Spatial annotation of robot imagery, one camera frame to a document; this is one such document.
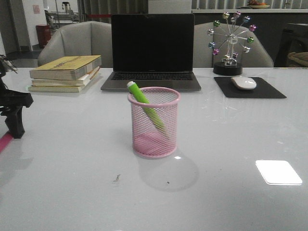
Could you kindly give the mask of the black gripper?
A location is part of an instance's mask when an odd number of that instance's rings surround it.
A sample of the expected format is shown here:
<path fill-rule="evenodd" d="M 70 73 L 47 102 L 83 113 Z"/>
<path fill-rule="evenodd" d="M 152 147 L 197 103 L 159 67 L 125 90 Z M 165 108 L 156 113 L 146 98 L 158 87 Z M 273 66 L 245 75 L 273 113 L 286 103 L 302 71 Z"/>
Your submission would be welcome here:
<path fill-rule="evenodd" d="M 0 115 L 6 116 L 5 123 L 13 138 L 20 139 L 24 135 L 22 109 L 29 108 L 32 103 L 30 93 L 10 90 L 3 81 L 0 82 Z"/>

